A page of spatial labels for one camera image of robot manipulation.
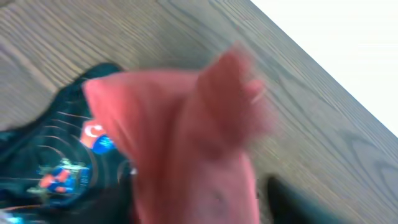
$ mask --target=blue patch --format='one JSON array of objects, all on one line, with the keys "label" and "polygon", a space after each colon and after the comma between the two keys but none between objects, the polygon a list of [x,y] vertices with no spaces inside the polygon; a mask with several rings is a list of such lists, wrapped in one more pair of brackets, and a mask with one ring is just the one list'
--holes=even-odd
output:
[{"label": "blue patch", "polygon": [[107,135],[105,135],[105,134],[100,136],[94,142],[94,145],[93,145],[93,151],[99,155],[104,154],[104,153],[106,153],[110,150],[113,150],[115,148],[116,147],[115,147],[113,141],[109,137],[107,137]]}]

